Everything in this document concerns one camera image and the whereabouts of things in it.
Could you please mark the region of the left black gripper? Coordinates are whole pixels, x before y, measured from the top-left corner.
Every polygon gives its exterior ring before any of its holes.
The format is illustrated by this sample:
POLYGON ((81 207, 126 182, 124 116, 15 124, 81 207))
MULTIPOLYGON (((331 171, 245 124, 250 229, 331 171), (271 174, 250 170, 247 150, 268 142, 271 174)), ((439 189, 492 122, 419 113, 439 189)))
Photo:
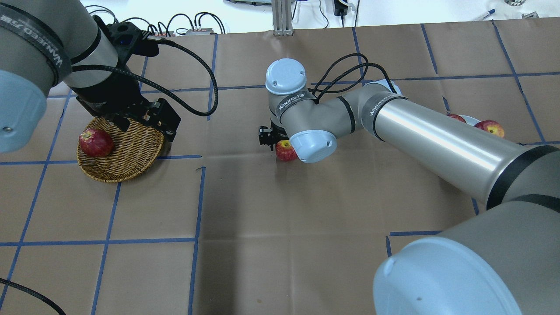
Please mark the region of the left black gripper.
POLYGON ((157 56, 158 44, 148 31, 130 22, 96 25, 96 38, 86 52, 76 57, 76 65, 104 69, 76 73, 77 100, 92 116, 112 122, 123 132, 134 120, 174 141, 180 116, 163 98, 147 100, 141 94, 140 79, 127 66, 132 55, 157 56))

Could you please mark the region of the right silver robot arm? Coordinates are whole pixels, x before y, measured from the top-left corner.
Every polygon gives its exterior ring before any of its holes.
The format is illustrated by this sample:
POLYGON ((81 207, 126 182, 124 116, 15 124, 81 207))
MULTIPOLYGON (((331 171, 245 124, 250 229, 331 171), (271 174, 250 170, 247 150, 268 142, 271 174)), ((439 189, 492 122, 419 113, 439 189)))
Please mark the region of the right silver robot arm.
POLYGON ((402 96, 386 78, 320 103, 304 66, 284 58, 266 70, 272 127, 304 163, 331 155, 364 129, 412 156, 487 212, 413 241, 384 260, 373 281, 378 315, 557 315, 559 149, 526 147, 402 96))

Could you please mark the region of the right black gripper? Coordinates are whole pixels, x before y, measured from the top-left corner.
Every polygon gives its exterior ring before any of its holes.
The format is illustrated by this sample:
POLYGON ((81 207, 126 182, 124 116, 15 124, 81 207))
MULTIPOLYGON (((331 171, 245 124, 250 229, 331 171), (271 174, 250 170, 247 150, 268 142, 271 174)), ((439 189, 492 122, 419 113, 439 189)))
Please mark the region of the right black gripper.
POLYGON ((272 123, 271 127, 258 127, 258 140, 261 146, 276 147, 279 141, 285 140, 285 129, 272 123))

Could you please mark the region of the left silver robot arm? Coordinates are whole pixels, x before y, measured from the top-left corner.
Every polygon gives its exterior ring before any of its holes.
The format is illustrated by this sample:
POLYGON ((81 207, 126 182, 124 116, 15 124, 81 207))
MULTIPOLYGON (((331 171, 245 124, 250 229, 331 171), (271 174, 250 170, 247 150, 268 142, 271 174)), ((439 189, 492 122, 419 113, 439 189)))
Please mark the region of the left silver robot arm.
POLYGON ((159 37, 129 22, 106 25, 78 0, 3 0, 0 24, 2 153, 30 141, 61 82, 90 115, 123 132, 134 120, 174 141, 180 116, 143 97, 127 66, 132 55, 158 55, 159 37))

